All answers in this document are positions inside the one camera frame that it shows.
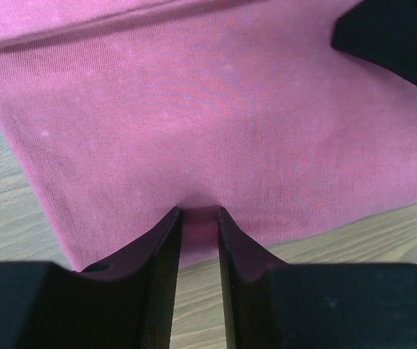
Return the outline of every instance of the black plastic part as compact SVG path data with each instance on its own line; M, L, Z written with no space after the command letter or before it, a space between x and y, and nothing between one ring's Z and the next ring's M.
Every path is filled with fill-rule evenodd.
M169 348L182 214L81 273L0 262L0 349Z
M335 49L417 85L417 0L365 0L335 24Z
M417 265L287 265L218 221L228 349L417 348Z

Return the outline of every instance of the pink fabric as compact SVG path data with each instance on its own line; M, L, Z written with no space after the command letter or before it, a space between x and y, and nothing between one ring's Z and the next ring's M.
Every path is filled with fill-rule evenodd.
M417 87L330 48L357 0L0 0L0 125L77 269L188 210L270 244L417 202Z

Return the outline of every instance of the small hole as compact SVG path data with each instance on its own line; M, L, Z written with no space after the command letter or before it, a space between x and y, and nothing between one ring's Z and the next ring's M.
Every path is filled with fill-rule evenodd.
M109 269L109 265L107 265L106 263L94 263L89 265L88 267L86 267L82 273L92 273L94 271L103 271L103 270L107 270Z

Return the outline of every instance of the wooden table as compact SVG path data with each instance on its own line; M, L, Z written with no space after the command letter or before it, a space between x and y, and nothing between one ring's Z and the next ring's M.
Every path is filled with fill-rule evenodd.
M360 220L304 241L273 246L288 262L417 263L417 205ZM0 134L0 260L54 260L68 266L6 141ZM225 348L218 261L182 270L172 348Z

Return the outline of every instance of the wooden surface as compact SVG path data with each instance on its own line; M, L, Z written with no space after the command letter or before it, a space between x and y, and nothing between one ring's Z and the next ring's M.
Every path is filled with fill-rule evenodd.
M417 263L417 205L270 250L288 262ZM68 265L0 134L0 260L40 259ZM217 260L180 272L172 334L172 348L226 347Z

